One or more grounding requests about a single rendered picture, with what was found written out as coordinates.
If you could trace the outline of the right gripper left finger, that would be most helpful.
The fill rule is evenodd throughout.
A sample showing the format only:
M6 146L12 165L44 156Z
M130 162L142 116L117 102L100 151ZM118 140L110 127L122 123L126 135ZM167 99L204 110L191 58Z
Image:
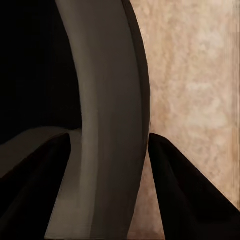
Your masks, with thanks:
M55 136L0 178L0 240L44 240L70 144Z

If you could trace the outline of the cauldron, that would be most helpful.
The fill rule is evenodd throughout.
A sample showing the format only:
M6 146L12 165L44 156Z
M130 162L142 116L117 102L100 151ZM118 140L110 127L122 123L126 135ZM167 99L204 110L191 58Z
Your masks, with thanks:
M0 0L0 178L70 139L44 240L127 240L150 120L130 0Z

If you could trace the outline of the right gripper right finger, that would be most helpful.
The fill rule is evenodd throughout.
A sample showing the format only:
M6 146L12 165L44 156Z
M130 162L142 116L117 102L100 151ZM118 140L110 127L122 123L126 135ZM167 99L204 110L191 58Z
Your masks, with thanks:
M148 138L165 240L240 240L240 211L171 141Z

